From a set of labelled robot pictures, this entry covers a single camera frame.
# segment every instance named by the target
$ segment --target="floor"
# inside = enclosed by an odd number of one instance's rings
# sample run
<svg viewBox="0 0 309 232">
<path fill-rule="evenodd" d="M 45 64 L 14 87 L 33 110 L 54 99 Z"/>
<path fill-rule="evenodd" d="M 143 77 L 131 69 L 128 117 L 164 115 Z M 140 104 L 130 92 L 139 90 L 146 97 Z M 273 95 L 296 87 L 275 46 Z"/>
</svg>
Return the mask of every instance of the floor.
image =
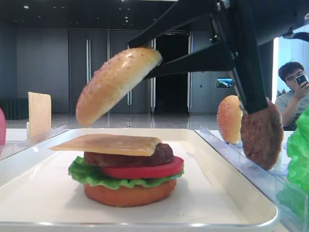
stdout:
<svg viewBox="0 0 309 232">
<path fill-rule="evenodd" d="M 7 128 L 26 128 L 28 120 L 8 120 Z M 69 129 L 81 128 L 75 115 L 52 115 L 52 127 L 66 125 Z M 110 114 L 101 117 L 93 128 L 187 128 L 198 130 L 204 126 L 217 130 L 216 115 L 148 115 L 148 114 Z"/>
</svg>

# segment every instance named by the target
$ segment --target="glasses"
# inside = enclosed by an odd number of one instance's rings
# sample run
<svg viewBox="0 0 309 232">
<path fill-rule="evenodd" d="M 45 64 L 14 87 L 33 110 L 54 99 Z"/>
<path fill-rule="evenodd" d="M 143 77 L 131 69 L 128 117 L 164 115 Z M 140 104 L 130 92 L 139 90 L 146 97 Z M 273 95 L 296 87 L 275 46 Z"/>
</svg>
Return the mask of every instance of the glasses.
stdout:
<svg viewBox="0 0 309 232">
<path fill-rule="evenodd" d="M 301 72 L 298 72 L 298 73 L 297 73 L 296 75 L 294 75 L 294 76 L 289 76 L 289 77 L 287 77 L 287 78 L 285 79 L 285 81 L 293 81 L 293 80 L 295 80 L 296 78 L 298 78 L 298 77 L 301 76 L 301 75 L 307 76 L 306 73 L 305 73 L 304 71 L 301 71 Z"/>
</svg>

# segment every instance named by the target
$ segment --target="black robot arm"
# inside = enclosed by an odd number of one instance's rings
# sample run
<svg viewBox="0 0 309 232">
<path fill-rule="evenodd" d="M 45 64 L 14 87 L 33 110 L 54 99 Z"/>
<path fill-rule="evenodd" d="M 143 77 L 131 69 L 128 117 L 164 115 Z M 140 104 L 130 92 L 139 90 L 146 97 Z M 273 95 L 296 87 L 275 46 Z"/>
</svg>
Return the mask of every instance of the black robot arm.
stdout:
<svg viewBox="0 0 309 232">
<path fill-rule="evenodd" d="M 285 35 L 308 41 L 293 30 L 309 23 L 308 0 L 178 0 L 149 28 L 128 41 L 142 46 L 158 36 L 209 14 L 216 43 L 153 69 L 147 78 L 168 74 L 230 71 L 243 109 L 267 107 L 258 45 Z"/>
</svg>

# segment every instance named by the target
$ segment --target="television screen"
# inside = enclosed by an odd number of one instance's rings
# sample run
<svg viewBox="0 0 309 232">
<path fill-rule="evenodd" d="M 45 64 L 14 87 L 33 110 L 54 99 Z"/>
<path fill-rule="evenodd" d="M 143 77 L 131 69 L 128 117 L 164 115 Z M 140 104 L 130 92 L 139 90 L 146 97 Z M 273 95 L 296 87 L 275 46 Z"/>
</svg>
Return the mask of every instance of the television screen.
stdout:
<svg viewBox="0 0 309 232">
<path fill-rule="evenodd" d="M 232 85 L 232 78 L 217 78 L 217 88 L 231 88 Z"/>
</svg>

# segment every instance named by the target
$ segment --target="smartphone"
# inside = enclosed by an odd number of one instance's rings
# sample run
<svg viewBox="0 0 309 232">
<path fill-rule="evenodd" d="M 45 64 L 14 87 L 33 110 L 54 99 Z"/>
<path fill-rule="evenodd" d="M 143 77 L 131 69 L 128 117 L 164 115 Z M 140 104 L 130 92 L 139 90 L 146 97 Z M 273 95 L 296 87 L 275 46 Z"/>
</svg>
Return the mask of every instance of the smartphone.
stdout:
<svg viewBox="0 0 309 232">
<path fill-rule="evenodd" d="M 300 85 L 301 83 L 307 81 L 307 79 L 306 79 L 305 75 L 301 75 L 301 76 L 296 78 L 296 81 L 297 81 L 298 85 Z"/>
</svg>

